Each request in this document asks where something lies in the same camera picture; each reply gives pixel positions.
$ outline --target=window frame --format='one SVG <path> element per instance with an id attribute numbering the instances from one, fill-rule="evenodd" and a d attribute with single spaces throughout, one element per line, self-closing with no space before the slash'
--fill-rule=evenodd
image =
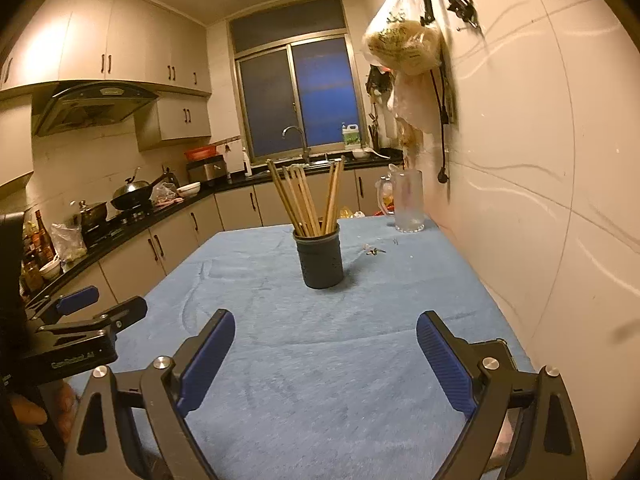
<path id="1" fill-rule="evenodd" d="M 302 107 L 300 106 L 300 94 L 298 92 L 298 80 L 296 79 L 296 69 L 293 61 L 293 54 L 291 48 L 304 43 L 313 43 L 316 41 L 334 40 L 337 38 L 343 38 L 345 46 L 347 47 L 347 55 L 349 59 L 349 66 L 351 68 L 351 79 L 353 81 L 353 90 L 356 95 L 356 105 L 358 107 L 358 118 L 360 120 L 360 127 L 366 128 L 367 121 L 364 113 L 364 103 L 362 100 L 362 92 L 360 91 L 360 85 L 358 82 L 358 71 L 356 68 L 355 56 L 353 52 L 353 45 L 351 44 L 351 38 L 347 28 L 336 28 L 333 30 L 323 30 L 321 32 L 312 32 L 309 34 L 302 34 L 300 36 L 293 36 L 292 38 L 284 38 L 282 40 L 273 41 L 255 48 L 244 50 L 234 54 L 234 71 L 235 78 L 234 84 L 236 85 L 236 91 L 238 92 L 240 108 L 242 114 L 242 125 L 244 126 L 244 140 L 247 148 L 247 153 L 252 163 L 261 164 L 265 163 L 268 159 L 273 160 L 286 160 L 292 158 L 300 158 L 301 148 L 295 150 L 287 150 L 285 152 L 276 152 L 269 155 L 255 156 L 253 139 L 251 136 L 251 128 L 249 127 L 248 115 L 246 111 L 246 103 L 244 100 L 244 87 L 242 86 L 242 72 L 240 70 L 240 63 L 254 57 L 270 54 L 271 52 L 277 52 L 279 50 L 287 51 L 287 59 L 289 60 L 289 76 L 291 78 L 294 105 L 296 107 L 296 115 L 298 117 L 298 124 L 293 124 L 304 131 L 304 123 L 302 120 Z M 361 138 L 364 138 L 365 133 L 360 132 Z M 311 155 L 321 155 L 324 153 L 340 153 L 344 151 L 344 142 L 332 142 L 329 144 L 320 144 L 318 146 L 310 146 L 309 150 Z"/>

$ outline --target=window pane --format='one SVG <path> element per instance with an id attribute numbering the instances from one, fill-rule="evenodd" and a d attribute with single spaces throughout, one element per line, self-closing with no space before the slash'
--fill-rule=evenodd
<path id="1" fill-rule="evenodd" d="M 340 0 L 312 0 L 256 12 L 231 22 L 236 52 L 310 32 L 345 28 Z"/>
<path id="2" fill-rule="evenodd" d="M 242 61 L 240 73 L 254 156 L 301 148 L 296 130 L 282 138 L 284 128 L 298 125 L 287 51 Z"/>
<path id="3" fill-rule="evenodd" d="M 303 43 L 291 51 L 306 141 L 310 146 L 342 142 L 342 123 L 360 124 L 344 38 Z"/>

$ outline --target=bundle of chopsticks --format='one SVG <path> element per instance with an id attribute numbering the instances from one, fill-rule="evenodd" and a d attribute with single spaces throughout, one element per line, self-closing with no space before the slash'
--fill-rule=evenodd
<path id="1" fill-rule="evenodd" d="M 340 176 L 344 169 L 344 158 L 341 158 L 340 162 L 331 163 L 329 187 L 322 222 L 319 221 L 318 210 L 309 191 L 304 167 L 299 164 L 293 164 L 278 170 L 272 160 L 267 161 L 267 166 L 297 236 L 315 238 L 331 234 L 336 230 L 338 219 L 337 193 L 340 186 Z M 281 180 L 279 172 L 284 174 L 284 182 Z"/>

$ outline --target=pot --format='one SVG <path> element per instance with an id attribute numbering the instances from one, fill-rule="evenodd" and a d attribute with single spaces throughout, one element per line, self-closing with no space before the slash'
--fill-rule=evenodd
<path id="1" fill-rule="evenodd" d="M 87 202 L 81 200 L 78 205 L 80 206 L 78 223 L 82 226 L 83 231 L 88 231 L 107 219 L 106 202 L 87 204 Z"/>
<path id="2" fill-rule="evenodd" d="M 151 184 L 146 180 L 135 180 L 136 173 L 140 168 L 136 168 L 133 176 L 125 180 L 126 184 L 119 187 L 113 193 L 111 205 L 119 211 L 133 209 L 139 205 L 143 205 L 151 198 L 151 192 L 156 184 L 162 182 L 167 177 L 167 171 L 156 178 Z"/>

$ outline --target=pitcher handle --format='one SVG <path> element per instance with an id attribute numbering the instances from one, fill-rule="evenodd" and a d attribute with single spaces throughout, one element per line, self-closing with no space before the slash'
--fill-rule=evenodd
<path id="1" fill-rule="evenodd" d="M 386 182 L 391 182 L 391 177 L 381 176 L 380 179 L 376 182 L 376 189 L 378 190 L 378 193 L 376 195 L 378 197 L 378 207 L 380 208 L 380 211 L 385 214 L 385 216 L 393 216 L 394 212 L 389 211 L 389 209 L 387 209 L 385 206 L 385 201 L 382 200 L 382 188 Z"/>

